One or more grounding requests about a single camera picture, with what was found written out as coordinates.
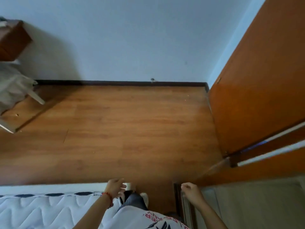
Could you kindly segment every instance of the dark pants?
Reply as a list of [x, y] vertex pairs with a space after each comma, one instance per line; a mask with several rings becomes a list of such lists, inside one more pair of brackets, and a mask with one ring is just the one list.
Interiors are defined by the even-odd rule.
[[132, 192], [125, 191], [124, 194], [125, 194], [126, 201], [124, 202], [123, 205], [120, 206], [120, 208], [117, 211], [119, 211], [122, 207], [125, 207], [125, 206], [135, 206], [142, 210], [148, 210], [144, 203], [143, 198], [138, 193], [132, 193]]

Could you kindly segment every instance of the red bracelet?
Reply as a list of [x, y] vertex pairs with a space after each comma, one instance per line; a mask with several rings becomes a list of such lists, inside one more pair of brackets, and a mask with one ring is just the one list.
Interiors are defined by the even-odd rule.
[[111, 207], [113, 207], [113, 197], [111, 196], [111, 194], [110, 193], [108, 193], [108, 192], [103, 192], [102, 193], [102, 195], [103, 194], [106, 194], [106, 195], [108, 195], [108, 197], [110, 198], [110, 207], [109, 208], [111, 208]]

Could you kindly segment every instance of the white mattress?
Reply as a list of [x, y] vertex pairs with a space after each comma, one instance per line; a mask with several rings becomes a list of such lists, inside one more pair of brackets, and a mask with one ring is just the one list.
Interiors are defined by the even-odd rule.
[[[106, 184], [68, 184], [0, 187], [0, 229], [73, 228], [104, 191]], [[90, 195], [74, 193], [92, 192]], [[62, 193], [49, 197], [44, 194]], [[21, 198], [15, 195], [33, 194]], [[120, 204], [108, 209], [99, 228], [112, 218]]]

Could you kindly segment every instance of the laminate flooring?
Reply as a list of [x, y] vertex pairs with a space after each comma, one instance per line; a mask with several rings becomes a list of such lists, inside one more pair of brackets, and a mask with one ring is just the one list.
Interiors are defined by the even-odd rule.
[[0, 185], [106, 182], [124, 177], [149, 209], [175, 211], [173, 182], [219, 162], [203, 87], [40, 86], [2, 117]]

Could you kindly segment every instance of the white chair leg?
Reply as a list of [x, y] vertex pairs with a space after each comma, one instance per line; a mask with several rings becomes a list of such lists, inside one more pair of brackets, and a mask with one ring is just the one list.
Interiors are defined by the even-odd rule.
[[34, 100], [36, 100], [38, 103], [40, 103], [40, 104], [45, 104], [45, 101], [42, 99], [42, 98], [40, 98], [40, 96], [39, 95], [37, 95], [35, 92], [33, 92], [32, 90], [28, 90], [27, 91], [27, 93], [28, 93], [28, 95], [30, 96], [30, 97], [32, 97]]
[[9, 131], [10, 133], [15, 133], [16, 129], [9, 126], [8, 123], [6, 123], [4, 120], [0, 119], [0, 127], [4, 128], [6, 131]]

